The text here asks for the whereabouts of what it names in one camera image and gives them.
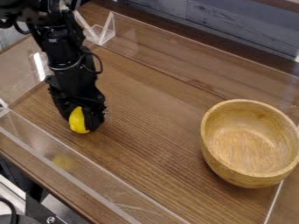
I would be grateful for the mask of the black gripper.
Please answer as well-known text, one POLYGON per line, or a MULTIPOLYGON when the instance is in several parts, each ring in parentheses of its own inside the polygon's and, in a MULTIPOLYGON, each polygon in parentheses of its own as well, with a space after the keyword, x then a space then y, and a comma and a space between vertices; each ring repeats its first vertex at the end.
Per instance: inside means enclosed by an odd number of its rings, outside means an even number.
POLYGON ((100 57, 87 48, 75 64, 56 66, 54 75, 46 78, 50 85, 51 98, 64 120, 70 120, 71 112, 83 107, 86 128, 96 131, 106 121, 106 96, 96 87, 98 77, 103 72, 100 57))

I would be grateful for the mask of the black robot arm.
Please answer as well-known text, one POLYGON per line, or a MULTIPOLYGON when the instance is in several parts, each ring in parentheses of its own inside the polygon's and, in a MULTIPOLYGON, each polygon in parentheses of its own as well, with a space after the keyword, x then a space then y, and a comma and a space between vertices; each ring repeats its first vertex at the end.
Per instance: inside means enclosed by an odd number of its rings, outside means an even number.
POLYGON ((100 57, 84 46, 86 35, 74 11, 78 0, 0 0, 0 28, 32 35, 48 58, 46 83, 56 109, 80 134, 106 121, 106 96, 96 81, 100 57))

